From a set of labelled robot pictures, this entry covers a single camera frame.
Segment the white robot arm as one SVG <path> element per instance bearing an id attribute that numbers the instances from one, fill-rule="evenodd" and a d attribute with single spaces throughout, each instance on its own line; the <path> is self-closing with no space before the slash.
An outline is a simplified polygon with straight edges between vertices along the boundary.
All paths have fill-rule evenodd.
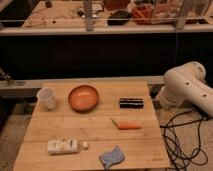
<path id="1" fill-rule="evenodd" d="M 156 99 L 165 108 L 174 108 L 188 100 L 213 117 L 213 88 L 205 83 L 206 70 L 196 61 L 169 69 L 164 74 L 164 86 Z"/>

